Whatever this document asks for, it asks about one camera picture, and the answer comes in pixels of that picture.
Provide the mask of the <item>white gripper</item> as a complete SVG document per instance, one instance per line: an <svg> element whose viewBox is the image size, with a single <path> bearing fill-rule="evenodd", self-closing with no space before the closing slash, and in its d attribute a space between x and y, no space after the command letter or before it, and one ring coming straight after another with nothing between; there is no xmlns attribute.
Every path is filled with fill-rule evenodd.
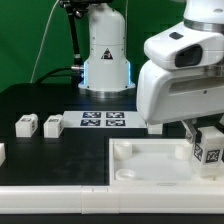
<svg viewBox="0 0 224 224"><path fill-rule="evenodd" d="M150 125L181 121L190 144L200 143L199 118L224 112L224 78L203 68L167 71L147 61L139 74L137 111Z"/></svg>

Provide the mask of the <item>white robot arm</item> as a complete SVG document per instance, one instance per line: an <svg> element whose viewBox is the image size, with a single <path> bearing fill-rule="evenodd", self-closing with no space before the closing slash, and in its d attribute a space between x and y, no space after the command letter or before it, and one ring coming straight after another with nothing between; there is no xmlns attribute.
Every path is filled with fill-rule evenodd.
<svg viewBox="0 0 224 224"><path fill-rule="evenodd" d="M98 97L131 88L124 19L105 3L91 6L90 55L79 88ZM187 0L183 21L147 39L137 111L150 124L181 121L192 133L199 117L224 112L224 0Z"/></svg>

